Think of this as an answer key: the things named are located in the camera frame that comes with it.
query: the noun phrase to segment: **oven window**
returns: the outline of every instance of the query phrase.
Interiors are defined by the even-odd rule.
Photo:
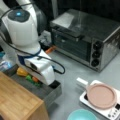
[[[70,40],[60,35],[56,35],[56,36],[57,37],[54,37],[54,44],[58,48],[72,55],[75,55],[76,57],[79,57],[80,59],[90,62],[91,43],[88,43],[83,40],[79,40],[79,41]]]

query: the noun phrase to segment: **oven door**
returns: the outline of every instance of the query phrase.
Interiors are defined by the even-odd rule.
[[[57,50],[89,66],[92,46],[90,37],[75,38],[52,29],[52,40]]]

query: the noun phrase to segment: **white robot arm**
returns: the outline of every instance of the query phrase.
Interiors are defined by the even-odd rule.
[[[22,5],[30,3],[30,0],[17,0],[17,2]],[[0,9],[4,12],[9,9],[2,0]],[[24,6],[23,9],[10,11],[2,18],[0,30],[6,42],[12,43],[17,49],[24,51],[16,51],[17,64],[44,84],[50,85],[55,80],[54,70],[50,60],[44,59],[44,57],[51,58],[41,50],[38,42],[39,34],[45,29],[46,20],[44,14],[41,11],[36,14],[35,9],[31,4]]]

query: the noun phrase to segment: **toaster oven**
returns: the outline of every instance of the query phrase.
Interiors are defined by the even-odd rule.
[[[119,53],[119,22],[70,9],[50,25],[57,50],[96,71]]]

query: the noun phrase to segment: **wooden cutting board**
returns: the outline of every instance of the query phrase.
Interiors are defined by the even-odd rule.
[[[0,115],[4,120],[49,120],[44,102],[2,72]]]

